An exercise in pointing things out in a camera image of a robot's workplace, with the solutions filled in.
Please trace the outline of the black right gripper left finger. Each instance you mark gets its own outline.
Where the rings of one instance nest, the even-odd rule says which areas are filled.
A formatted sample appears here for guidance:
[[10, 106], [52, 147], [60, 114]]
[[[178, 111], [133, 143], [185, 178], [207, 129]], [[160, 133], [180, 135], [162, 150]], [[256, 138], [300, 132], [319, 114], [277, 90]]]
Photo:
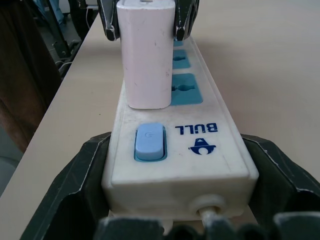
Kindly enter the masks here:
[[109, 206], [101, 187], [111, 133], [91, 137], [51, 183], [26, 240], [91, 240]]

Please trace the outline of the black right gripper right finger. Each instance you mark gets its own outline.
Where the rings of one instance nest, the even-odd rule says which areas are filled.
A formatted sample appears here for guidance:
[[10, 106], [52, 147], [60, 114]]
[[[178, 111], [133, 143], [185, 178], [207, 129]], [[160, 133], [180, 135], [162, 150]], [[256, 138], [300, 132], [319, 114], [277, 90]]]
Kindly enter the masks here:
[[272, 141], [243, 134], [259, 177], [249, 201], [270, 240], [320, 238], [320, 184]]

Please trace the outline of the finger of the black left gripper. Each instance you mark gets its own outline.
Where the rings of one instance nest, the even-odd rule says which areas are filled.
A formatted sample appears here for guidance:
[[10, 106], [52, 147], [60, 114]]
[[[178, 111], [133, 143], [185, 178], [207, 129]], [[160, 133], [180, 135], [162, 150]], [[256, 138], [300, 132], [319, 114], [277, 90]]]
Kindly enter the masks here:
[[120, 37], [117, 3], [119, 0], [98, 0], [98, 12], [105, 36], [109, 41], [116, 41]]
[[186, 40], [198, 15], [200, 0], [175, 0], [174, 41]]

